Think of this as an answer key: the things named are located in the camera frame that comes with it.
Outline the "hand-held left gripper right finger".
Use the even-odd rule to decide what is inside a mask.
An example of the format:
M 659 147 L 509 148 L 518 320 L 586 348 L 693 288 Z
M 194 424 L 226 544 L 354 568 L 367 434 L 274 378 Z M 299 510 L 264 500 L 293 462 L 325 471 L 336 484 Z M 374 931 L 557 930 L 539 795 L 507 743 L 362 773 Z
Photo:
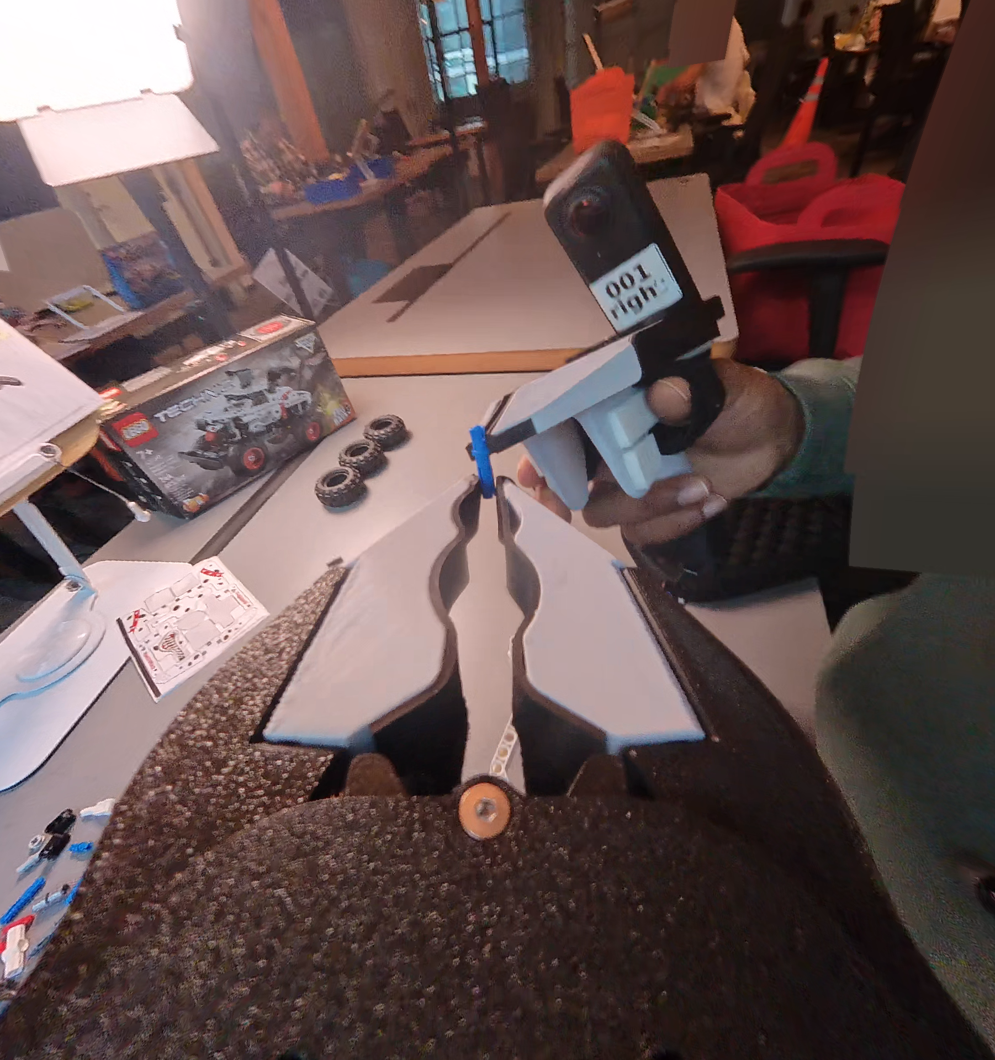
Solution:
M 502 483 L 502 542 L 528 692 L 605 749 L 703 740 L 622 562 L 512 481 Z

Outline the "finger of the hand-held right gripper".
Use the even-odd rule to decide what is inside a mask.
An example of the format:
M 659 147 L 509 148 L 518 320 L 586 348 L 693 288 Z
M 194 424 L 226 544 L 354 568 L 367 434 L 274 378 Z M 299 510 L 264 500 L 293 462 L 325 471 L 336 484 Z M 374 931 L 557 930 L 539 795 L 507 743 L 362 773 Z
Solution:
M 545 483 L 571 511 L 588 504 L 596 476 L 596 445 L 574 418 L 525 440 L 525 449 Z
M 588 443 L 617 458 L 648 446 L 639 393 L 643 369 L 629 338 L 617 338 L 530 381 L 488 416 L 481 447 L 521 444 L 534 458 L 584 458 Z

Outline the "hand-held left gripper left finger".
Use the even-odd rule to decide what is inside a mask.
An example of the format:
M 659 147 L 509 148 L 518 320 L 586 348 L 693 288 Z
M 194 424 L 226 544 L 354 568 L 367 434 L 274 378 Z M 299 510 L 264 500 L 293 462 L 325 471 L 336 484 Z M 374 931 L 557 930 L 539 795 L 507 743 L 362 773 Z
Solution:
M 276 697 L 266 741 L 380 749 L 458 669 L 454 604 L 469 581 L 474 483 L 456 481 L 351 562 Z

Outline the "instruction booklet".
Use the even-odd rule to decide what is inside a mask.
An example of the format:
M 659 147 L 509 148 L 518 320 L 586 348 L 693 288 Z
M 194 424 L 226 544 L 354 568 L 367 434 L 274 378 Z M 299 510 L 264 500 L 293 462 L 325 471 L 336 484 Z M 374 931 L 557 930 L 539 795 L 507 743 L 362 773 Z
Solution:
M 101 404 L 0 318 L 0 518 L 93 448 Z

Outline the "person's right forearm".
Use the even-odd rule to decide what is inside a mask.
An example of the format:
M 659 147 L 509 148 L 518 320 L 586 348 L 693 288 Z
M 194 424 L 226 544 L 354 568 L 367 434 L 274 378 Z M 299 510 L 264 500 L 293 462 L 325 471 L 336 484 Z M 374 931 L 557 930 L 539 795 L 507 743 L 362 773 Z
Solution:
M 763 494 L 780 499 L 852 496 L 854 475 L 846 467 L 851 414 L 861 357 L 805 359 L 776 375 L 802 416 L 795 455 Z

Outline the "person's right hand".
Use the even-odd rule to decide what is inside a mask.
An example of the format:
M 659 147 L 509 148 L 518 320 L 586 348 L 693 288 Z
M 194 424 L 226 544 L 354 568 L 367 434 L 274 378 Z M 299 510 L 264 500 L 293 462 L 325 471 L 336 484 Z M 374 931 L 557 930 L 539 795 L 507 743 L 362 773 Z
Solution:
M 710 429 L 687 454 L 690 472 L 632 498 L 606 467 L 597 471 L 581 518 L 592 528 L 617 528 L 637 546 L 685 537 L 718 516 L 730 501 L 761 490 L 796 457 L 804 416 L 774 375 L 714 359 L 726 401 Z

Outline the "grey table with wooden edge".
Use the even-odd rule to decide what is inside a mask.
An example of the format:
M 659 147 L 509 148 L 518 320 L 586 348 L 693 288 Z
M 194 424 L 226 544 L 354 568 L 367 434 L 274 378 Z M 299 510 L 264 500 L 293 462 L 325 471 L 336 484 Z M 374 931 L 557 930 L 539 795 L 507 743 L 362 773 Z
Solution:
M 342 378 L 540 372 L 612 336 L 541 199 L 477 208 L 338 310 Z

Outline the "orange container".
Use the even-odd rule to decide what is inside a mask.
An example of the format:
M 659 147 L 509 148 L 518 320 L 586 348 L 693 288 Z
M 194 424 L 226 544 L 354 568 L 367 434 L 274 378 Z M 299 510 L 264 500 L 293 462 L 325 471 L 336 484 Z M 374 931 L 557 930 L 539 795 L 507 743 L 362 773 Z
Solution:
M 627 145 L 636 98 L 633 76 L 604 68 L 570 89 L 571 148 L 575 156 L 605 141 Z

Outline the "black wrist rest pad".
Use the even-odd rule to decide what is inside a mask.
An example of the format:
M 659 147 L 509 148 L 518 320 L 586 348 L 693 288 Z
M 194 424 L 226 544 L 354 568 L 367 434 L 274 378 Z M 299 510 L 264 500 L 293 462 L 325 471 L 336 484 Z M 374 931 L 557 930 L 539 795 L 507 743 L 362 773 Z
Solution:
M 743 498 L 683 537 L 641 546 L 623 538 L 647 567 L 691 604 L 731 601 L 849 568 L 851 497 Z

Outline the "white sticker sheet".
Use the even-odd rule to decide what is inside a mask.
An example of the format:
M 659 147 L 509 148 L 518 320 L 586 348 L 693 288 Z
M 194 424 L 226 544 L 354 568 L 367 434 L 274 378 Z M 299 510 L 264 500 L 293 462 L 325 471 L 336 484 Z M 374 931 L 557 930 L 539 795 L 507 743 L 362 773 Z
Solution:
M 117 628 L 152 700 L 159 701 L 268 617 L 223 559 L 211 556 L 119 615 Z

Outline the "window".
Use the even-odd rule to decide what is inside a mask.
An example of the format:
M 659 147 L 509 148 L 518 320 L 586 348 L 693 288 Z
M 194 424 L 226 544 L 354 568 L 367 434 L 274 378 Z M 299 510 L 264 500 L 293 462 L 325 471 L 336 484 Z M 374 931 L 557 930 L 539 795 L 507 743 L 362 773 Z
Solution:
M 477 42 L 488 81 L 525 85 L 531 76 L 531 45 L 525 1 L 478 1 L 478 26 L 467 1 L 417 1 L 419 31 L 427 77 L 438 103 L 478 96 L 483 78 Z

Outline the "toy set cardboard box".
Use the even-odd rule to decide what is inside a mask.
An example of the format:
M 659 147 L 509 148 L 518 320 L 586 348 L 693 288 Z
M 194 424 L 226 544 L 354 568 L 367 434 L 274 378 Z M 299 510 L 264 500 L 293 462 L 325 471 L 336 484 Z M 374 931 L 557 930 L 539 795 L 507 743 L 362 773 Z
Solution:
M 288 315 L 103 396 L 100 469 L 141 507 L 185 522 L 357 417 L 317 325 Z

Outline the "white book stand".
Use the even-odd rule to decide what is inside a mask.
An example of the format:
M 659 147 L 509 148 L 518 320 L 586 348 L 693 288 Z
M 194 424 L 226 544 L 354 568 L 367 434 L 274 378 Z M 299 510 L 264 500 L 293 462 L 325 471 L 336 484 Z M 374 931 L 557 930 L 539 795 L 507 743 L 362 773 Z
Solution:
M 84 567 L 26 498 L 12 511 L 63 581 L 0 638 L 0 793 L 45 764 L 129 661 L 117 618 L 190 571 L 184 562 Z

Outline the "person's green sweater torso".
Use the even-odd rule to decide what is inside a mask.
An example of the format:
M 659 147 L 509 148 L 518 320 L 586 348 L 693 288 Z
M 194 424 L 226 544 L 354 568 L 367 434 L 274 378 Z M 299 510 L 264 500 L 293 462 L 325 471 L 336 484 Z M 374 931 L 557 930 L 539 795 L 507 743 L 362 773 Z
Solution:
M 835 629 L 819 754 L 916 947 L 995 1055 L 995 580 L 921 575 Z

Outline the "bright light panel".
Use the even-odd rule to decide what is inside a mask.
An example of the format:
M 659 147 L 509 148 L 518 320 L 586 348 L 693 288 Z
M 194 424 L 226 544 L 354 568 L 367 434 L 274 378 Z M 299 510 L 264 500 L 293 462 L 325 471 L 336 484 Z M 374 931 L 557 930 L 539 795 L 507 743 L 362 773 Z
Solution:
M 0 123 L 48 186 L 219 149 L 182 93 L 193 71 L 168 1 L 0 1 Z

